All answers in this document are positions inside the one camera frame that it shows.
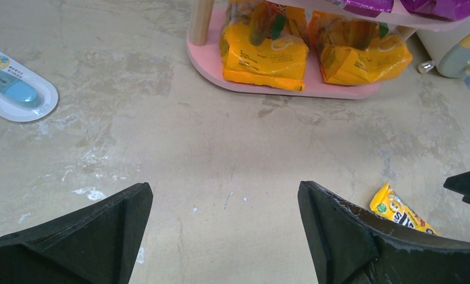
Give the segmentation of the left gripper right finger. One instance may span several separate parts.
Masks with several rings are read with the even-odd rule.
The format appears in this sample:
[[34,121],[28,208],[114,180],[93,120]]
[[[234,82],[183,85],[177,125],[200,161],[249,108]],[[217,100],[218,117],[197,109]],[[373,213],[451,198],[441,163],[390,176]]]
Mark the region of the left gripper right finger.
[[470,243],[399,225],[313,181],[298,203],[319,283],[470,283]]

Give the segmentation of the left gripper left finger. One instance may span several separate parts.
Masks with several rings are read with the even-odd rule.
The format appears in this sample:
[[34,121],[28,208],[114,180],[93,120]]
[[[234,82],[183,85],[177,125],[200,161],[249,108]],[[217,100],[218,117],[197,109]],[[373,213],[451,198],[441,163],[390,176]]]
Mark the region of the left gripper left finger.
[[148,183],[0,237],[0,283],[128,283],[152,208]]

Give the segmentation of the purple grape candy bag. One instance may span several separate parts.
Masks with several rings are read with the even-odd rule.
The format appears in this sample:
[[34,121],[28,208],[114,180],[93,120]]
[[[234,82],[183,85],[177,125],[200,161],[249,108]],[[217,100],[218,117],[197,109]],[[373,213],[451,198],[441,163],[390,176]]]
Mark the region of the purple grape candy bag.
[[393,0],[326,0],[341,9],[365,17],[376,18],[382,12],[392,11]]
[[401,0],[411,14],[460,21],[470,16],[470,0]]

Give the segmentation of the large orange gummy candy bag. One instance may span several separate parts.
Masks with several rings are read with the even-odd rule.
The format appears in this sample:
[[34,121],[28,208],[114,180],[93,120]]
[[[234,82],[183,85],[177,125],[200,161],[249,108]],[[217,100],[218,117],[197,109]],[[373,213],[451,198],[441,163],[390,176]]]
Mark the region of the large orange gummy candy bag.
[[309,45],[305,9],[229,1],[218,45],[223,78],[302,91]]

